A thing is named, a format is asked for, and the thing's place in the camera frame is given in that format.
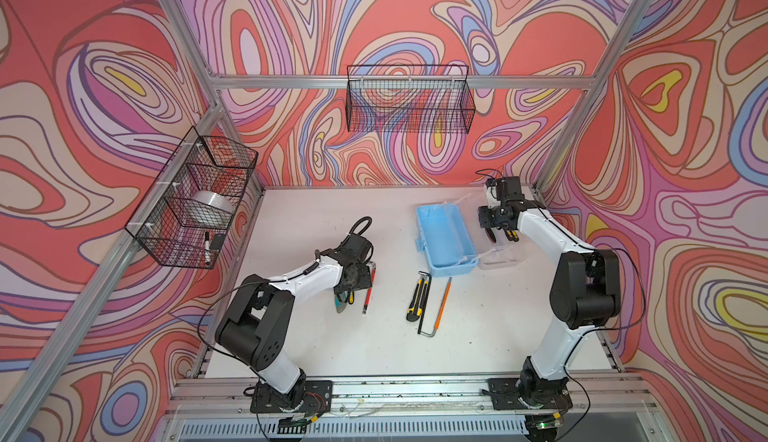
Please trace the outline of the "red hex key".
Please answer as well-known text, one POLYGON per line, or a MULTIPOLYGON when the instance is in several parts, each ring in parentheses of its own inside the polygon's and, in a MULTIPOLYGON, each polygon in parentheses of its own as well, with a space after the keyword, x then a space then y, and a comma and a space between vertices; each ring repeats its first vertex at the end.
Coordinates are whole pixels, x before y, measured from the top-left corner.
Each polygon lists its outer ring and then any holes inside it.
POLYGON ((363 315, 366 315, 368 313, 368 308, 369 308, 370 300, 371 300, 371 296, 372 296, 373 284, 374 284, 374 281, 375 281, 376 271, 377 271, 377 267, 376 267, 376 263, 375 262, 369 262, 367 264, 367 266, 368 266, 369 272, 370 272, 370 285, 366 289, 366 294, 365 294, 365 299, 364 299, 364 304, 363 304, 363 309, 362 309, 362 314, 363 315))

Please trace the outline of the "blue plastic tool box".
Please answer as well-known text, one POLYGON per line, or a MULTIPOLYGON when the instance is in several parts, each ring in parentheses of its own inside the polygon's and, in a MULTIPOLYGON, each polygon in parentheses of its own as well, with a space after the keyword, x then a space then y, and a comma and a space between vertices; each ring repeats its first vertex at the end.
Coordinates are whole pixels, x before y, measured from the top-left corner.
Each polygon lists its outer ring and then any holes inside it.
POLYGON ((484 204, 485 195, 468 193, 416 208, 416 246, 425 253, 432 275, 465 275, 474 269, 503 269, 523 261, 526 245, 522 241, 509 241, 498 230, 496 240, 491 241, 480 226, 478 208, 484 204))

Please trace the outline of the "yellow black utility knife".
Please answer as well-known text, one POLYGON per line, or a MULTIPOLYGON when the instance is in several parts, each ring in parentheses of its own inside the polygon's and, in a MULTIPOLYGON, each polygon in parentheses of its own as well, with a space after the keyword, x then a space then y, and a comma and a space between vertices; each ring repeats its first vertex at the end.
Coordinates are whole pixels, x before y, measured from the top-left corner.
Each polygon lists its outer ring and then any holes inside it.
POLYGON ((408 322, 416 322, 421 318, 422 299, 426 294, 426 289, 429 285, 429 279, 430 275, 427 272, 419 272, 419 280, 417 281, 417 285, 414 289, 414 293, 406 313, 406 320, 408 322))

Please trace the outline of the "teal utility knife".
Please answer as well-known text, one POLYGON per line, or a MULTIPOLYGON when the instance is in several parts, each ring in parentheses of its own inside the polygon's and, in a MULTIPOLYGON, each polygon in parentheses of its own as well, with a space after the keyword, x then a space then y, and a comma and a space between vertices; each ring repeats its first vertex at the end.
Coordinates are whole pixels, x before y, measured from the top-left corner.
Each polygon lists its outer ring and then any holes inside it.
POLYGON ((337 313, 343 312, 347 306, 347 302, 348 302, 348 295, 346 293, 336 295, 334 297, 336 312, 337 313))

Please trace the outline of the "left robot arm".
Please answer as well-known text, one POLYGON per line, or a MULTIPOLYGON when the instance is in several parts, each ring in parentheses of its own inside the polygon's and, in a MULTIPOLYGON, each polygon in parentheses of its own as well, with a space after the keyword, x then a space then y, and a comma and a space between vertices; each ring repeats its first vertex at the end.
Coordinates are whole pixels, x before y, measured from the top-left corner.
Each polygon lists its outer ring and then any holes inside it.
POLYGON ((284 352, 293 309, 330 291, 338 312, 372 288, 374 247, 365 237, 373 218, 358 219, 334 248, 317 250, 311 263, 282 275, 252 274, 222 298, 227 308, 214 332, 215 343, 259 377, 253 401, 276 411, 323 412, 330 407, 324 390, 307 387, 305 372, 284 352))

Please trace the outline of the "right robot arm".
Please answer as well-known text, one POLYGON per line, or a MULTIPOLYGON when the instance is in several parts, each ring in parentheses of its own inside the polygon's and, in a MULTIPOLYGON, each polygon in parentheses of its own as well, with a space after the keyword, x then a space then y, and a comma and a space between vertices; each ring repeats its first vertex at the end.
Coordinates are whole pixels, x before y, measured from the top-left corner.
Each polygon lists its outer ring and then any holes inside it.
POLYGON ((556 263, 549 291, 553 320, 509 392, 527 408, 569 408, 570 359, 587 335, 620 313, 620 257, 614 249, 598 249, 581 240, 543 204, 526 198, 518 177, 489 176, 484 187, 487 202, 477 214, 489 241, 496 242, 498 232, 510 242, 524 235, 556 263))

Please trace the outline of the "black hex key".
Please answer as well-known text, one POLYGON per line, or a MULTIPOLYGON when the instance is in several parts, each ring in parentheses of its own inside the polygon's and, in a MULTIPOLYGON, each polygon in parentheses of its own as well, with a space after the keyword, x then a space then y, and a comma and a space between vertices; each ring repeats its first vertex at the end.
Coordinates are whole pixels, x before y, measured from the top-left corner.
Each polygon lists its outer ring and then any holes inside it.
POLYGON ((422 290, 422 295, 419 303, 419 324, 417 328, 418 335, 423 334, 424 317, 426 314, 429 294, 432 287, 432 274, 429 272, 422 272, 422 275, 424 275, 426 279, 425 279, 425 282, 423 283, 423 290, 422 290))

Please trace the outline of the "silver tape roll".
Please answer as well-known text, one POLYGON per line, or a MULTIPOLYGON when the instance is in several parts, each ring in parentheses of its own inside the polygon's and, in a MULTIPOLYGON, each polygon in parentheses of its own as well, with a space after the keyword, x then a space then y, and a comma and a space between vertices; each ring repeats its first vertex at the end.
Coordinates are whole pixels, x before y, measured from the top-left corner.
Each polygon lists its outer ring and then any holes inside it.
POLYGON ((214 191, 199 190, 192 196, 192 199, 226 213, 233 213, 235 211, 235 206, 228 197, 214 191))

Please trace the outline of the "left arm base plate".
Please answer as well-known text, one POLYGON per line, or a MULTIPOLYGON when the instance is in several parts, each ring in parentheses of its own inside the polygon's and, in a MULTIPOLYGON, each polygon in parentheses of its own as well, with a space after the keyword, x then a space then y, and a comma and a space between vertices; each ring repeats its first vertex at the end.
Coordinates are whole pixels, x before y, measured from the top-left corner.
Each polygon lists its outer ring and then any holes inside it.
POLYGON ((333 382, 329 379, 303 380, 286 394, 266 382, 258 382, 251 394, 254 414, 322 415, 332 407, 333 382))

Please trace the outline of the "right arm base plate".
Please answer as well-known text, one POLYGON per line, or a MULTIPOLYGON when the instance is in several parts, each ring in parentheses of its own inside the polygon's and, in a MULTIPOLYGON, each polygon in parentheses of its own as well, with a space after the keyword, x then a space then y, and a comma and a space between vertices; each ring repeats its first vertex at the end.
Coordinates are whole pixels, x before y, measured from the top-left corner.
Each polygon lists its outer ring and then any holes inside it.
POLYGON ((494 410, 568 412, 573 408, 565 379, 491 378, 481 394, 491 399, 494 410))

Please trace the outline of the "aluminium front rail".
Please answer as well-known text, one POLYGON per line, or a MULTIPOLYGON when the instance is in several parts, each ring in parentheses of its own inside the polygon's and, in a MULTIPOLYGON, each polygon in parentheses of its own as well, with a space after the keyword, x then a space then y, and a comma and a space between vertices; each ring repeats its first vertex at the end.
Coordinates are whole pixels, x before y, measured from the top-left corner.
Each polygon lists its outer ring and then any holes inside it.
POLYGON ((638 375, 578 373, 525 406, 513 374, 319 377, 302 406, 278 407, 253 379, 183 381, 158 441, 673 441, 638 375))

